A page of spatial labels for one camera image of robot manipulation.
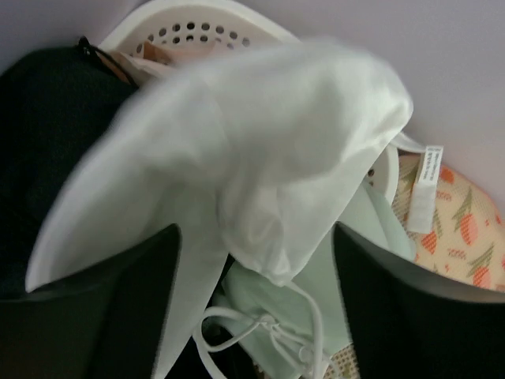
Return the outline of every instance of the floral patterned fabric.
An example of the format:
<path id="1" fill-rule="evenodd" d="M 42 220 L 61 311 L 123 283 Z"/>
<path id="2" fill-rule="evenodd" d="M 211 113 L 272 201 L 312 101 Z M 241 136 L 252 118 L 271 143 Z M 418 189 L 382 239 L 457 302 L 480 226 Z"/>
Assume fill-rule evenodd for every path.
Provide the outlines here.
<path id="1" fill-rule="evenodd" d="M 393 210 L 404 227 L 419 159 L 400 157 Z M 482 189 L 449 167 L 440 169 L 432 232 L 409 235 L 419 265 L 453 280 L 505 291 L 505 229 L 499 211 Z"/>

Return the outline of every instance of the white plastic laundry basket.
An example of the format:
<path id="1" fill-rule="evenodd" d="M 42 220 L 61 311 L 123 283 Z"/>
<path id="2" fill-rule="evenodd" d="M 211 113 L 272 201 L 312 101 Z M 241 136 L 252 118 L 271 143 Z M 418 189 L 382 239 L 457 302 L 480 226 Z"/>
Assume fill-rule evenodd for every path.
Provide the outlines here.
<path id="1" fill-rule="evenodd" d="M 146 39 L 172 47 L 217 41 L 230 49 L 298 41 L 286 29 L 230 0 L 153 0 L 128 15 L 100 48 L 136 55 Z M 384 150 L 368 172 L 367 180 L 392 203 L 398 185 L 395 147 Z"/>

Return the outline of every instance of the white fabric bag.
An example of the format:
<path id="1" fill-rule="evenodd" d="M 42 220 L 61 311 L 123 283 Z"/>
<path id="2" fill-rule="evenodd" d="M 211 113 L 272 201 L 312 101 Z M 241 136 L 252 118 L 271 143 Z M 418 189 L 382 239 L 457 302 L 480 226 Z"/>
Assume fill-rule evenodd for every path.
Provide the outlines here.
<path id="1" fill-rule="evenodd" d="M 227 253 L 288 283 L 411 113 L 387 64 L 328 41 L 181 69 L 130 100 L 70 176 L 37 240 L 27 290 L 177 223 L 181 257 L 155 371 L 164 378 Z"/>

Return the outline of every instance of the white tag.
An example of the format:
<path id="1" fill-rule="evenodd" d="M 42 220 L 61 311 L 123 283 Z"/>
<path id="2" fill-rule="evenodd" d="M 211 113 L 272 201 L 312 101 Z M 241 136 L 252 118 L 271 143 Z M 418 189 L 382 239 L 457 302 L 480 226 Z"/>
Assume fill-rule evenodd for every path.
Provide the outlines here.
<path id="1" fill-rule="evenodd" d="M 427 235 L 432 231 L 442 153 L 443 146 L 426 146 L 410 199 L 407 230 L 413 233 Z"/>

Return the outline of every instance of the black bag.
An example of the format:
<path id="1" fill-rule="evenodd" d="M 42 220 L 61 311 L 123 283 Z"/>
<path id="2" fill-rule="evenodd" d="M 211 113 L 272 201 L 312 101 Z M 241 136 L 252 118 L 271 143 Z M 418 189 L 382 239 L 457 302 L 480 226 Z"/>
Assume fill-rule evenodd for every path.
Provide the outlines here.
<path id="1" fill-rule="evenodd" d="M 0 298 L 24 291 L 33 244 L 58 191 L 136 89 L 85 39 L 31 53 L 0 77 Z"/>

